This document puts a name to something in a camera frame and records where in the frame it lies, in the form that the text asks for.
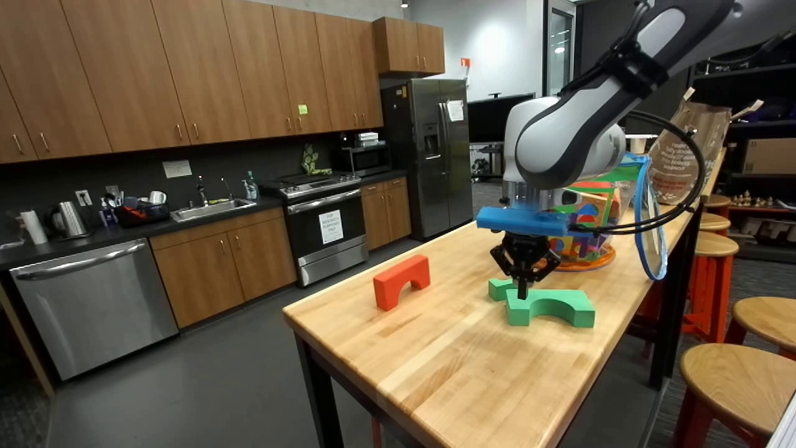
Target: backsplash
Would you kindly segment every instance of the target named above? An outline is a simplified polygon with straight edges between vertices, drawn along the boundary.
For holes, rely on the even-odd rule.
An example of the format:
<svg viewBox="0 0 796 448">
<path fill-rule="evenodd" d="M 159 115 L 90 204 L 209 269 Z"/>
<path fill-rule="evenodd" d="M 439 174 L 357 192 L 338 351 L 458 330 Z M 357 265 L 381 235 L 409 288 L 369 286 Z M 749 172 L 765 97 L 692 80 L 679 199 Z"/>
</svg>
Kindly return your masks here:
<svg viewBox="0 0 796 448">
<path fill-rule="evenodd" d="M 56 202 L 73 202 L 73 189 L 87 189 L 92 205 L 78 209 L 87 229 L 100 227 L 100 197 L 106 183 L 116 183 L 127 197 L 146 197 L 152 189 L 167 192 L 168 209 L 185 205 L 195 199 L 200 174 L 207 197 L 244 197 L 241 178 L 250 169 L 259 181 L 281 174 L 301 172 L 304 147 L 319 151 L 319 166 L 327 166 L 330 148 L 338 147 L 338 133 L 285 136 L 260 141 L 231 141 L 207 147 L 182 147 L 136 153 L 106 153 L 81 159 L 54 159 L 32 163 L 0 166 L 0 240 L 20 239 L 16 215 L 22 209 L 35 209 L 39 220 L 50 227 L 50 213 Z M 162 162 L 189 159 L 192 176 L 167 178 Z"/>
</svg>

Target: wooden kitchen cabinet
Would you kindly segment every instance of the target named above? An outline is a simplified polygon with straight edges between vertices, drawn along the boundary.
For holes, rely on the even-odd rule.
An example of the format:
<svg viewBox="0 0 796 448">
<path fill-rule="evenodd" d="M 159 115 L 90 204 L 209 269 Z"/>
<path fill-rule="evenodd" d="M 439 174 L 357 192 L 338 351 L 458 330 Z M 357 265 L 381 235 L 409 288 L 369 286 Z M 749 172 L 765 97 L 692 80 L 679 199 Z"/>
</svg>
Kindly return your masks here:
<svg viewBox="0 0 796 448">
<path fill-rule="evenodd" d="M 189 144 L 148 0 L 62 0 L 115 151 Z"/>
<path fill-rule="evenodd" d="M 407 235 L 409 210 L 407 210 L 406 176 L 368 183 L 360 192 L 362 192 L 368 248 L 377 248 Z"/>
<path fill-rule="evenodd" d="M 0 72 L 0 163 L 35 159 L 16 103 Z"/>
<path fill-rule="evenodd" d="M 248 138 L 220 0 L 152 0 L 192 144 Z"/>
<path fill-rule="evenodd" d="M 374 67 L 381 75 L 444 72 L 443 29 L 423 21 L 381 16 L 372 21 Z"/>
<path fill-rule="evenodd" d="M 152 248 L 182 327 L 296 281 L 281 209 L 152 235 Z"/>
<path fill-rule="evenodd" d="M 292 133 L 333 128 L 316 15 L 274 8 Z"/>
<path fill-rule="evenodd" d="M 0 0 L 0 67 L 39 159 L 105 153 L 110 141 L 62 4 Z"/>
<path fill-rule="evenodd" d="M 289 98 L 282 57 L 275 36 L 274 8 L 245 0 L 224 0 L 226 27 L 241 76 L 253 136 L 291 133 L 296 108 Z"/>
<path fill-rule="evenodd" d="M 323 80 L 335 128 L 381 126 L 381 93 L 368 21 L 316 15 Z"/>
</svg>

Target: robotic arm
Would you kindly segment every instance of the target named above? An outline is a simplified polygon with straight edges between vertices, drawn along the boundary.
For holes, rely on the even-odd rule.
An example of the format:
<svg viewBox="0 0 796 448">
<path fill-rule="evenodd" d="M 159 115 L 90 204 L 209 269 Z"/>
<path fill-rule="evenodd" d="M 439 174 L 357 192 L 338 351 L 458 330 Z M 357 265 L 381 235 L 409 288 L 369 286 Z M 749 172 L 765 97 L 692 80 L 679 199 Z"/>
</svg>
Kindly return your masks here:
<svg viewBox="0 0 796 448">
<path fill-rule="evenodd" d="M 503 176 L 510 202 L 545 209 L 555 189 L 608 172 L 624 147 L 615 122 L 669 75 L 794 27 L 791 0 L 642 1 L 631 27 L 588 72 L 571 80 L 557 97 L 530 98 L 510 112 Z M 547 263 L 535 271 L 530 256 L 547 250 L 547 235 L 567 233 L 561 219 L 537 210 L 500 213 L 500 219 L 479 213 L 476 224 L 506 230 L 503 248 L 491 256 L 516 279 L 519 296 L 526 281 L 542 279 L 557 263 L 547 253 Z"/>
</svg>

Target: power outlet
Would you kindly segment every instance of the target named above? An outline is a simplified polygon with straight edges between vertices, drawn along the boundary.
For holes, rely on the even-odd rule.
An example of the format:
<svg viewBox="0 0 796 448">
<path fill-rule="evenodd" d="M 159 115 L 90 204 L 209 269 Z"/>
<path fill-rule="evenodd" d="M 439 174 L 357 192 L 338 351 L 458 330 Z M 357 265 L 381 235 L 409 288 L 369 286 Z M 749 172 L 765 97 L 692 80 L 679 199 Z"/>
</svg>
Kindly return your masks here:
<svg viewBox="0 0 796 448">
<path fill-rule="evenodd" d="M 73 189 L 77 205 L 92 205 L 92 194 L 87 189 Z"/>
</svg>

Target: red block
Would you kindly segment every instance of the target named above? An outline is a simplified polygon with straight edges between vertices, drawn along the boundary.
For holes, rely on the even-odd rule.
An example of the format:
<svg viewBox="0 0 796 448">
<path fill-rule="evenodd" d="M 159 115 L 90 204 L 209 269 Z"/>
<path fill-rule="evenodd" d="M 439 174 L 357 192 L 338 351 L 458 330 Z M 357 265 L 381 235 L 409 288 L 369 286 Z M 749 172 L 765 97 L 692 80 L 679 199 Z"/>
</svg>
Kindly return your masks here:
<svg viewBox="0 0 796 448">
<path fill-rule="evenodd" d="M 406 281 L 409 281 L 413 288 L 425 288 L 430 283 L 427 256 L 414 253 L 372 275 L 374 306 L 383 310 L 396 309 Z"/>
</svg>

